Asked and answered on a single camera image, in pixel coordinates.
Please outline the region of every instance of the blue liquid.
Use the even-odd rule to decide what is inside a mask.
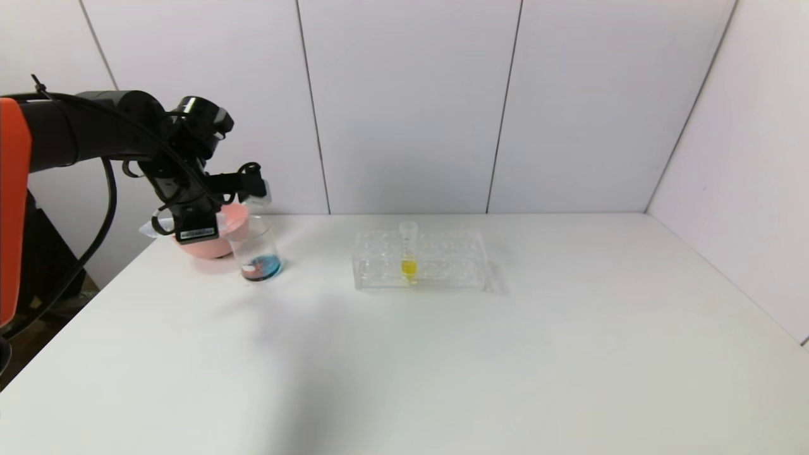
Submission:
[[[281,259],[275,254],[264,254],[249,262],[254,267],[253,271],[242,269],[242,276],[249,281],[263,281],[281,272]]]

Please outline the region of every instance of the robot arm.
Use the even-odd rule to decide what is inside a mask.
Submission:
[[[143,91],[85,91],[76,97],[86,102],[20,104],[32,136],[30,172],[98,157],[136,161],[172,213],[181,244],[218,237],[216,213],[227,195],[266,195],[257,164],[217,176],[204,171],[234,125],[216,104],[186,96],[167,112]]]
[[[225,109],[208,100],[186,96],[166,111],[143,91],[69,96],[38,89],[0,98],[0,327],[15,312],[30,172],[94,158],[137,162],[162,202],[160,210],[168,209],[174,218],[175,231],[165,233],[181,244],[217,238],[216,213],[223,204],[268,195],[258,164],[228,174],[205,172],[218,142],[234,125]]]

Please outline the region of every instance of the yellow liquid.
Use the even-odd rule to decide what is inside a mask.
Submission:
[[[404,274],[404,276],[412,278],[416,276],[417,272],[418,272],[418,262],[409,259],[404,259],[402,261],[402,273]]]

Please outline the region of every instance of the floor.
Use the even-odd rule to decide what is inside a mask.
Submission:
[[[6,388],[11,380],[23,371],[30,362],[59,331],[70,322],[78,311],[84,307],[92,298],[98,294],[99,288],[87,277],[82,286],[82,292],[78,297],[65,300],[59,303],[58,307],[52,310],[59,317],[49,317],[46,321],[35,321],[34,324],[16,338],[11,340],[11,362],[6,371],[0,375],[0,390]],[[37,300],[32,305],[38,306]]]

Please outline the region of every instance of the orange robot part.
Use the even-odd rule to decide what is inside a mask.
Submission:
[[[0,327],[17,310],[31,131],[17,101],[0,98]]]

